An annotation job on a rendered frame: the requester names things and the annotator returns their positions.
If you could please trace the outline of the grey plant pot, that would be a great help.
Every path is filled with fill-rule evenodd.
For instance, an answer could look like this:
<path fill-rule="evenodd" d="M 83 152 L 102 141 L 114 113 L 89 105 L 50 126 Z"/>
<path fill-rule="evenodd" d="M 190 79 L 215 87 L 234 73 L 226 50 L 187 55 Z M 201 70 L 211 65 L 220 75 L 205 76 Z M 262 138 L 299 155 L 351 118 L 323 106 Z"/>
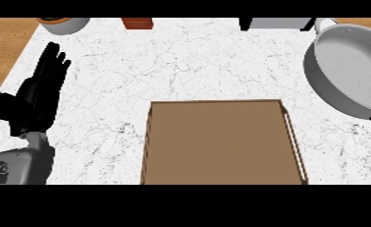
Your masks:
<path fill-rule="evenodd" d="M 89 24 L 89 18 L 62 18 L 58 20 L 45 20 L 37 18 L 37 21 L 46 30 L 56 35 L 68 35 L 77 33 Z"/>

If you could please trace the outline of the red-brown box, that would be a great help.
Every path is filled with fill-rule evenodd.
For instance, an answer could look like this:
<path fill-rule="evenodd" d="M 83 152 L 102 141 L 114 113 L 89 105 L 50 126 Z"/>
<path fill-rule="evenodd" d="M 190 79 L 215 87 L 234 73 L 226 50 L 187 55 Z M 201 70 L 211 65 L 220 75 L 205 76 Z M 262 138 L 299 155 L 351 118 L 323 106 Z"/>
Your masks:
<path fill-rule="evenodd" d="M 152 29 L 152 18 L 123 18 L 123 22 L 127 29 Z"/>

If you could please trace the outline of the grey and black appliance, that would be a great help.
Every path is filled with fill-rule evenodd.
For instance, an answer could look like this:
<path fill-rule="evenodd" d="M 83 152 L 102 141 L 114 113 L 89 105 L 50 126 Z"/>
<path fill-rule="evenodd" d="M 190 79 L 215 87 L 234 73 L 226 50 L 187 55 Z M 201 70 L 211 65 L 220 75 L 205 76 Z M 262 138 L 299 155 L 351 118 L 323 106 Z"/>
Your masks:
<path fill-rule="evenodd" d="M 292 28 L 308 31 L 315 25 L 315 18 L 240 18 L 239 26 L 243 31 L 252 28 Z"/>

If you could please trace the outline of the grey metal pot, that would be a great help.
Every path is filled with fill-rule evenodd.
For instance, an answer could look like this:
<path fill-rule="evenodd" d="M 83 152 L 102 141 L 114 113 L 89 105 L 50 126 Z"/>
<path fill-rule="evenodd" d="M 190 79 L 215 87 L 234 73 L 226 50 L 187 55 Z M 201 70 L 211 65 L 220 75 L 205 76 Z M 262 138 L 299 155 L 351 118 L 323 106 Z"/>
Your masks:
<path fill-rule="evenodd" d="M 305 54 L 305 75 L 324 102 L 371 120 L 371 28 L 315 18 L 317 38 Z"/>

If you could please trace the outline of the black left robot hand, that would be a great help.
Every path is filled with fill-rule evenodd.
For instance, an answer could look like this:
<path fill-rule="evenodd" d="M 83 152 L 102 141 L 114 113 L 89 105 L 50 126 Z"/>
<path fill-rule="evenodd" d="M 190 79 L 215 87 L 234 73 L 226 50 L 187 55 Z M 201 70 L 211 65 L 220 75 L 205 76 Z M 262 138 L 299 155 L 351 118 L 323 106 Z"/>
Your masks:
<path fill-rule="evenodd" d="M 34 74 L 24 80 L 18 93 L 0 92 L 0 120 L 9 122 L 12 137 L 28 132 L 45 133 L 50 128 L 70 65 L 59 44 L 50 42 Z"/>

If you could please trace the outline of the brown wooden tray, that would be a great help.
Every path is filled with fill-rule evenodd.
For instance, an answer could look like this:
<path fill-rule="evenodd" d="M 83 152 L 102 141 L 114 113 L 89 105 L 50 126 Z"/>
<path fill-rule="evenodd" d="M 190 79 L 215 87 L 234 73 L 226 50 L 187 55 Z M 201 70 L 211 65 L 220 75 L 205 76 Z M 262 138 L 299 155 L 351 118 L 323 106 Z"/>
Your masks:
<path fill-rule="evenodd" d="M 279 99 L 153 101 L 140 182 L 308 184 L 283 102 Z"/>

